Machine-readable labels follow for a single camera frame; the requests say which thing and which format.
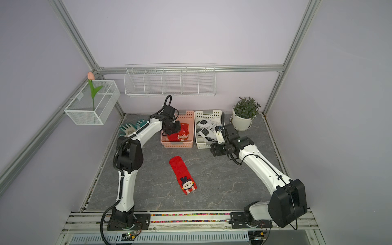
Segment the red santa sock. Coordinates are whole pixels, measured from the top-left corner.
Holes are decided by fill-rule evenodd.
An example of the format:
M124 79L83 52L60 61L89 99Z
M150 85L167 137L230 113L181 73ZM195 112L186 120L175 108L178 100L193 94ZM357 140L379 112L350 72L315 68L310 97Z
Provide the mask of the red santa sock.
M171 134L168 137L170 142L180 142L189 139L189 124L181 123L181 129L178 133Z

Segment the white sock grey bird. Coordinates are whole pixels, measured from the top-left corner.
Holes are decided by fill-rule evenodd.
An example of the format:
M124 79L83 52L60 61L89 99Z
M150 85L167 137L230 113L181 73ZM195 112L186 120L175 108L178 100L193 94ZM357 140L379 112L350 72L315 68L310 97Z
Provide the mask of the white sock grey bird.
M216 133L209 128L199 129L198 134L207 142L217 142Z

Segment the white sock hexagon patch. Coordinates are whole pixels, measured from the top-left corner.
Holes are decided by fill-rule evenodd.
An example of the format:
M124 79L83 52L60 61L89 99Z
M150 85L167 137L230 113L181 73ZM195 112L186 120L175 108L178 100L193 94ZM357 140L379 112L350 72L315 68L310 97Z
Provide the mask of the white sock hexagon patch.
M197 122L199 128L214 129L217 125L218 123L216 121L210 119L203 119Z

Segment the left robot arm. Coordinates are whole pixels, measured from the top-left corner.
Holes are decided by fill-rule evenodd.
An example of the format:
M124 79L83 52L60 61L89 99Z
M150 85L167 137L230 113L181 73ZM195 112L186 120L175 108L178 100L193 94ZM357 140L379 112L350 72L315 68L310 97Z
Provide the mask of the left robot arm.
M124 135L117 141L112 162L119 174L117 198L101 217L101 232L108 211L111 211L109 224L119 224L122 229L131 229L135 225L134 190L137 173L144 162L143 146L158 132L171 135L181 129L181 123L177 120L179 111L171 103L172 96L168 95L162 108L150 115L149 120L141 119L134 125L121 126Z

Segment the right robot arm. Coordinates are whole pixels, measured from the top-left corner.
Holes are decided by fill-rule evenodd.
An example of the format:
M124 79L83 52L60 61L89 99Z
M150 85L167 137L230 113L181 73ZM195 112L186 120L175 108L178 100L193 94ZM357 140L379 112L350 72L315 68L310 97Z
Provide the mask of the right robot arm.
M212 144L213 156L226 155L239 166L247 165L268 189L268 202L256 201L244 208L244 220L239 223L255 227L271 220L278 227L291 225L308 211L305 185L299 179L293 180L278 170L259 151L247 136L239 136L232 124L225 124L225 114L221 116L224 141Z

